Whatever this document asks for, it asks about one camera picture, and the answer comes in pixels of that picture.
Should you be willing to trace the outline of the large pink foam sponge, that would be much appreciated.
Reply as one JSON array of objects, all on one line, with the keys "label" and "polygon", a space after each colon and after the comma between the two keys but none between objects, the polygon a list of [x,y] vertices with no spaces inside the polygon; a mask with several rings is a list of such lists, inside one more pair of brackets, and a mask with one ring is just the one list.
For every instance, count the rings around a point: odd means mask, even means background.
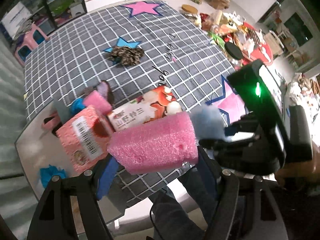
[{"label": "large pink foam sponge", "polygon": [[199,161],[193,124],[180,112],[112,135],[107,147],[130,174],[176,169]]}]

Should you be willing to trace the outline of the small pink foam sponge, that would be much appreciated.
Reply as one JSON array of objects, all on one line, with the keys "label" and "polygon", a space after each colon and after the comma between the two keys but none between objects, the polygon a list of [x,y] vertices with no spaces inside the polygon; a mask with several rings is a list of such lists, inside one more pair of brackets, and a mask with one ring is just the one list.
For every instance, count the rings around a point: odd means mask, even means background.
[{"label": "small pink foam sponge", "polygon": [[112,105],[103,98],[96,90],[91,92],[83,100],[84,106],[93,106],[102,115],[108,115],[112,111]]}]

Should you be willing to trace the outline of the light blue fluffy cloth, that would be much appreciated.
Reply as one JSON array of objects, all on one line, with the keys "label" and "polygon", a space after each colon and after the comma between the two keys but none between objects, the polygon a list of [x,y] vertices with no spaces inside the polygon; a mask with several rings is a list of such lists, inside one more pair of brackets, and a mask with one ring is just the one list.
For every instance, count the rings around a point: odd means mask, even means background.
[{"label": "light blue fluffy cloth", "polygon": [[225,140],[224,122],[217,107],[203,105],[192,111],[189,115],[194,127],[195,136],[198,140]]}]

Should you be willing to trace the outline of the white storage bin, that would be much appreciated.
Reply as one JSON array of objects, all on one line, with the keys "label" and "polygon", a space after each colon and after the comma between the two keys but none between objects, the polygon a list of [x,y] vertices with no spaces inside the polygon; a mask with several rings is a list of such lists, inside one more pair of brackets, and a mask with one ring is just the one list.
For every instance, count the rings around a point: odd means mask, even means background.
[{"label": "white storage bin", "polygon": [[[64,169],[69,177],[76,176],[59,139],[41,127],[44,119],[54,112],[52,100],[29,121],[15,142],[24,175],[37,200],[44,192],[40,181],[41,168],[53,165]],[[108,229],[118,229],[119,218],[125,213],[126,196],[115,182],[112,183],[108,194],[99,200],[98,205]]]}]

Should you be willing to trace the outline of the black round lid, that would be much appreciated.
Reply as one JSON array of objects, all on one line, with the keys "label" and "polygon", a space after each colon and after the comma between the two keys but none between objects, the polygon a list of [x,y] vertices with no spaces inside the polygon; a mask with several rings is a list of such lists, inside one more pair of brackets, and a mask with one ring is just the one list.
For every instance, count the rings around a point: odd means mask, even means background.
[{"label": "black round lid", "polygon": [[225,51],[231,58],[235,60],[242,60],[244,58],[240,48],[235,44],[233,44],[232,42],[225,43]]}]

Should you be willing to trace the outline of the red round mat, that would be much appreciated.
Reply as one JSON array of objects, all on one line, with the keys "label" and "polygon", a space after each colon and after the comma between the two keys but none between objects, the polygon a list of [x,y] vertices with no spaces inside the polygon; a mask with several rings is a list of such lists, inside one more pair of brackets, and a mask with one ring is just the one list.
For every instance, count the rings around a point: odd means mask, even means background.
[{"label": "red round mat", "polygon": [[270,66],[273,63],[273,54],[264,39],[262,30],[255,29],[247,22],[244,22],[241,27],[246,31],[246,42],[241,48],[245,59],[251,62],[260,59],[264,65]]}]

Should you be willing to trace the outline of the white red tissue pack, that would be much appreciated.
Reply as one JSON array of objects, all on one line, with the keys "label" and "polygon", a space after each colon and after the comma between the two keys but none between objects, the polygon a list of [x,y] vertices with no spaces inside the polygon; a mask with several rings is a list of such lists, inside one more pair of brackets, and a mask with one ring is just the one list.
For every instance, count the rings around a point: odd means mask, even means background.
[{"label": "white red tissue pack", "polygon": [[159,86],[119,106],[107,117],[115,131],[121,131],[182,111],[172,90]]}]

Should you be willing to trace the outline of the pink tissue box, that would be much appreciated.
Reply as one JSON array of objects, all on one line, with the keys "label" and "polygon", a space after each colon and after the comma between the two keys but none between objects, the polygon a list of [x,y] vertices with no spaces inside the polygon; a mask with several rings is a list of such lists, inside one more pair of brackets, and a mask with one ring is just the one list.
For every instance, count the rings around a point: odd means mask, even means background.
[{"label": "pink tissue box", "polygon": [[107,157],[114,129],[107,117],[90,105],[68,120],[56,132],[76,174]]}]

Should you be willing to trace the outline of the pink black knitted item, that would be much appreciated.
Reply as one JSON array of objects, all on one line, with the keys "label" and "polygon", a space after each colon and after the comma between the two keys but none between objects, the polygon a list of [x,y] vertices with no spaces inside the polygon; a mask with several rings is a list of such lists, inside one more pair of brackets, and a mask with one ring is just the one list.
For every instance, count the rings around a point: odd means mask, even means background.
[{"label": "pink black knitted item", "polygon": [[53,112],[49,117],[43,120],[41,124],[42,129],[50,131],[54,136],[57,137],[56,132],[62,127],[62,121],[58,115],[58,112]]}]

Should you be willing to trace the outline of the round wooden lid jar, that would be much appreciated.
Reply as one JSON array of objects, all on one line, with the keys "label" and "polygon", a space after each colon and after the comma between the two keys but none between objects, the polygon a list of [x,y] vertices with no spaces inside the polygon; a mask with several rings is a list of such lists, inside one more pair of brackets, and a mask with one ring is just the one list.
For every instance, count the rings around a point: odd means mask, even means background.
[{"label": "round wooden lid jar", "polygon": [[197,19],[197,16],[198,16],[198,10],[195,7],[188,4],[181,5],[180,12],[187,18],[191,18],[195,20]]}]

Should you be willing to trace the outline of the leopard print fabric piece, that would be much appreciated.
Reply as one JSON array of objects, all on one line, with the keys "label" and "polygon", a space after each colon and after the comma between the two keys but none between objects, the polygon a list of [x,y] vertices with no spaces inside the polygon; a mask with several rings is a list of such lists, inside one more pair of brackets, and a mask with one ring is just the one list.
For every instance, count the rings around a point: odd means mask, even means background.
[{"label": "leopard print fabric piece", "polygon": [[114,63],[120,63],[124,67],[131,67],[140,64],[143,55],[144,50],[139,47],[115,46],[109,53],[108,59]]}]

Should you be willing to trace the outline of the brown purple knitted hat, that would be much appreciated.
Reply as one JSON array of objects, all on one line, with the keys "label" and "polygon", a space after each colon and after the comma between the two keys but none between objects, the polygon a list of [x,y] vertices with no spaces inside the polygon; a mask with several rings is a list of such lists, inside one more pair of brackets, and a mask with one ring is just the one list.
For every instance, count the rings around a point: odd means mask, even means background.
[{"label": "brown purple knitted hat", "polygon": [[88,96],[93,91],[97,91],[104,99],[111,105],[114,104],[114,96],[110,84],[106,80],[102,80],[98,85],[86,87],[82,93],[84,96]]}]

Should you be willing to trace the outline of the pink plastic stool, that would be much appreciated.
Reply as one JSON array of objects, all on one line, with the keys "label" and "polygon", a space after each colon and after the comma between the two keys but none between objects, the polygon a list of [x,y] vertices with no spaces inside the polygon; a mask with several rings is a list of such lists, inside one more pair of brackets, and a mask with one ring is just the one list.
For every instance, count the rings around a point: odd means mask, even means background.
[{"label": "pink plastic stool", "polygon": [[48,41],[49,37],[34,23],[28,31],[18,38],[14,56],[22,67],[25,65],[27,56],[42,42]]}]

